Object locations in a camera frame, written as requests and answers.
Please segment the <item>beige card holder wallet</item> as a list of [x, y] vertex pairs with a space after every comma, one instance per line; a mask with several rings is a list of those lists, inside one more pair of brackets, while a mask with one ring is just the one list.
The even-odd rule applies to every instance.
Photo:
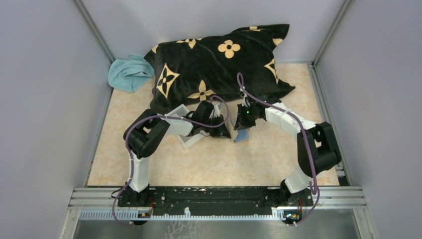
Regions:
[[239, 116], [236, 116], [235, 119], [232, 120], [232, 124], [233, 124], [233, 130], [235, 132], [235, 138], [233, 140], [233, 143], [240, 143], [243, 141], [247, 141], [250, 139], [249, 136], [249, 128], [244, 128], [244, 127], [238, 127], [239, 125]]

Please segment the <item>white plastic card box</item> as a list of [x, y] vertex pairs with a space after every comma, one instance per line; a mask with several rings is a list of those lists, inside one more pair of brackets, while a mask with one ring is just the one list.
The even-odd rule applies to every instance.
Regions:
[[170, 117], [174, 118], [182, 118], [183, 116], [188, 114], [188, 108], [182, 104], [176, 107], [174, 110], [170, 111], [169, 113], [165, 114], [167, 121], [170, 126], [166, 132], [167, 135], [177, 135], [179, 141], [181, 142], [184, 148], [189, 148], [200, 139], [204, 138], [204, 135], [201, 133], [191, 135], [190, 133], [194, 129], [194, 125], [191, 122], [184, 121], [181, 119], [171, 119]]

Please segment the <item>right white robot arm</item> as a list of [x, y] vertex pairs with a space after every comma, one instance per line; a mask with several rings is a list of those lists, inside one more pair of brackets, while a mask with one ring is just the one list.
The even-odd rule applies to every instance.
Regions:
[[297, 143], [298, 167], [281, 183], [281, 201], [293, 205], [300, 198], [300, 192], [316, 176], [328, 171], [341, 161], [341, 154], [333, 127], [324, 121], [316, 123], [292, 111], [277, 99], [256, 101], [244, 96], [237, 106], [235, 130], [248, 129], [256, 125], [258, 119], [272, 123], [290, 134]]

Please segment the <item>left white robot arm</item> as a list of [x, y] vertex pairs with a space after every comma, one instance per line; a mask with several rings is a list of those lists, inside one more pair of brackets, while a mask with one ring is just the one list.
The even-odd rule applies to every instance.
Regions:
[[204, 101], [194, 111], [179, 105], [164, 115], [147, 109], [130, 125], [123, 139], [129, 152], [129, 198], [135, 205], [143, 206], [149, 200], [149, 161], [164, 136], [176, 135], [184, 148], [203, 137], [231, 138], [229, 117], [220, 112], [224, 106]]

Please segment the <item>black floral pillow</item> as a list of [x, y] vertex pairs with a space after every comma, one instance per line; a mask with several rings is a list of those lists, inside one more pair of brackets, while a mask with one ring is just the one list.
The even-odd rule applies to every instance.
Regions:
[[155, 73], [150, 108], [166, 114], [181, 104], [196, 104], [212, 95], [237, 100], [238, 73], [255, 96], [286, 96], [294, 87], [278, 77], [273, 51], [286, 38], [289, 27], [248, 26], [225, 35], [157, 44], [145, 55]]

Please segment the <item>light blue cloth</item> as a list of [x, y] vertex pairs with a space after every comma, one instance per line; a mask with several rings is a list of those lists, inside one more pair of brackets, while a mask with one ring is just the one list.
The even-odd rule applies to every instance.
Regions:
[[108, 85], [114, 89], [134, 93], [153, 77], [154, 69], [144, 56], [130, 54], [127, 60], [116, 59], [108, 71]]

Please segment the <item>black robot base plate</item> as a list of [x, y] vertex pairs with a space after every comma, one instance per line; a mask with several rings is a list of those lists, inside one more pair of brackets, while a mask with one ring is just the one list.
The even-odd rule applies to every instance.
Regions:
[[136, 193], [127, 187], [119, 196], [119, 207], [147, 207], [154, 216], [182, 215], [189, 209], [193, 216], [269, 215], [272, 208], [298, 208], [314, 204], [309, 189], [288, 194], [280, 187], [170, 187], [148, 186]]

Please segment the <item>aluminium frame rail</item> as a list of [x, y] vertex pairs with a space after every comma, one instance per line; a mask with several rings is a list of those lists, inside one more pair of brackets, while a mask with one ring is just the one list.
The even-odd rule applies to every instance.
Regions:
[[117, 201], [110, 187], [74, 189], [69, 208], [81, 219], [125, 221], [254, 221], [296, 219], [299, 213], [317, 210], [367, 208], [360, 187], [321, 186], [319, 195], [305, 190], [291, 204], [272, 199], [278, 187], [153, 187], [144, 203]]

